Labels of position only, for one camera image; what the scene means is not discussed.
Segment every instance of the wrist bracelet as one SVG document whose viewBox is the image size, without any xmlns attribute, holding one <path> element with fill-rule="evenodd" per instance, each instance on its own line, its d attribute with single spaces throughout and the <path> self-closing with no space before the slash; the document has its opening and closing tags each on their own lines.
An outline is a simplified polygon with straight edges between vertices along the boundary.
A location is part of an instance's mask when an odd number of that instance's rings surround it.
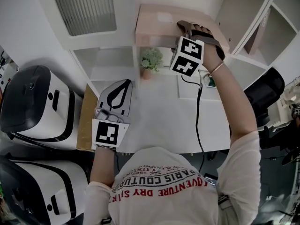
<svg viewBox="0 0 300 225">
<path fill-rule="evenodd" d="M 217 71 L 222 65 L 224 64 L 224 62 L 221 62 L 211 73 L 210 73 L 210 76 L 215 72 Z"/>
</svg>

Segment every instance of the white desk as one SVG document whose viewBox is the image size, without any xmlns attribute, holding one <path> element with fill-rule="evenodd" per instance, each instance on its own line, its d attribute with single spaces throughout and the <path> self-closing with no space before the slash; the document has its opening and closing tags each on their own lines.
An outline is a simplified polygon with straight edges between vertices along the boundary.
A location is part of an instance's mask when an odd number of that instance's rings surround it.
<svg viewBox="0 0 300 225">
<path fill-rule="evenodd" d="M 195 130 L 196 100 L 179 98 L 177 76 L 156 75 L 142 80 L 140 86 L 139 99 L 132 99 L 131 125 L 117 151 L 135 153 L 160 146 L 174 153 L 201 152 Z M 198 127 L 204 151 L 230 147 L 221 101 L 200 100 Z"/>
</svg>

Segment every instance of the person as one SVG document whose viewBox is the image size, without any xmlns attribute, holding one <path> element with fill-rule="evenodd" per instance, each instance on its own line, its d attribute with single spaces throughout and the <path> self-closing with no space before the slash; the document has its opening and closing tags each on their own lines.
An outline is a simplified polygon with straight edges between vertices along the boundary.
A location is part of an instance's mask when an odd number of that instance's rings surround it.
<svg viewBox="0 0 300 225">
<path fill-rule="evenodd" d="M 84 225 L 252 223 L 261 189 L 256 120 L 228 67 L 215 70 L 221 63 L 215 46 L 205 44 L 203 65 L 212 73 L 232 132 L 228 156 L 217 170 L 216 188 L 183 156 L 160 147 L 136 152 L 114 177 L 114 151 L 97 148 L 86 189 Z"/>
</svg>

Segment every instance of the white cube with marker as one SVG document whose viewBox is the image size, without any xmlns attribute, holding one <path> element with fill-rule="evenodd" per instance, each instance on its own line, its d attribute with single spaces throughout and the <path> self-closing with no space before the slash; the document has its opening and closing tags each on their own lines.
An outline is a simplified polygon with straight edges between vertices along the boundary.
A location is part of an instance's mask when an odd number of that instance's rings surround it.
<svg viewBox="0 0 300 225">
<path fill-rule="evenodd" d="M 203 64 L 204 42 L 181 36 L 171 59 L 170 70 L 191 77 Z"/>
</svg>

